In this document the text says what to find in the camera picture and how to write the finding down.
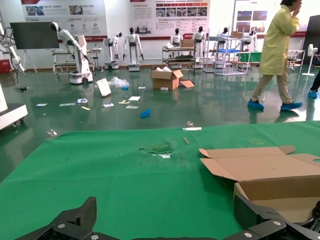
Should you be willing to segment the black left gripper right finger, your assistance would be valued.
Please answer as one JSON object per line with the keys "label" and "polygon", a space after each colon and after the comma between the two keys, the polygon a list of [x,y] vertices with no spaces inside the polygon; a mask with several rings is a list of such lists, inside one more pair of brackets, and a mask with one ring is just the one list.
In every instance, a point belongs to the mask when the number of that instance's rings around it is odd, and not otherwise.
{"label": "black left gripper right finger", "polygon": [[311,219],[302,223],[292,223],[270,207],[252,203],[242,194],[234,196],[234,218],[243,228],[226,237],[227,240],[318,240],[320,232],[311,229],[319,224],[317,211],[312,211]]}

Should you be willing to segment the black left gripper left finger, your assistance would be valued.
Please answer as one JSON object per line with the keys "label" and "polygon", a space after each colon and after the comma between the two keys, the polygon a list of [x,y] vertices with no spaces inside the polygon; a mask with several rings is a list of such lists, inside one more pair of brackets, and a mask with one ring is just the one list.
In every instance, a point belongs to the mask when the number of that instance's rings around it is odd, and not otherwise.
{"label": "black left gripper left finger", "polygon": [[78,208],[62,211],[48,225],[20,236],[19,240],[111,240],[93,230],[97,221],[97,198],[90,196]]}

